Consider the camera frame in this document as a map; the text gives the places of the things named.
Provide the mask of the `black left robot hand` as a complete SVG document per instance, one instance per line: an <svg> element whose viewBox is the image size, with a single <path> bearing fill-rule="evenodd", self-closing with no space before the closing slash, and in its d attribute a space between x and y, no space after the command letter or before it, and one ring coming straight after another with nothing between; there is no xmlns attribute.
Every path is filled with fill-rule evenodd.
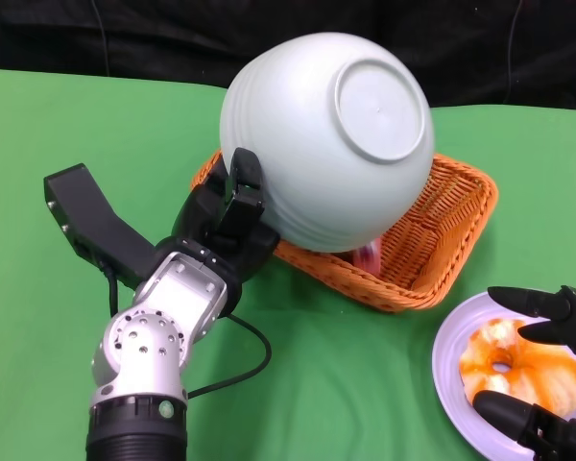
<svg viewBox="0 0 576 461"><path fill-rule="evenodd" d="M245 282L263 267L279 243L278 232L262 222L264 211L259 159L254 152L238 148L229 162L219 158L204 182L192 189L172 234L208 248Z"/></svg>

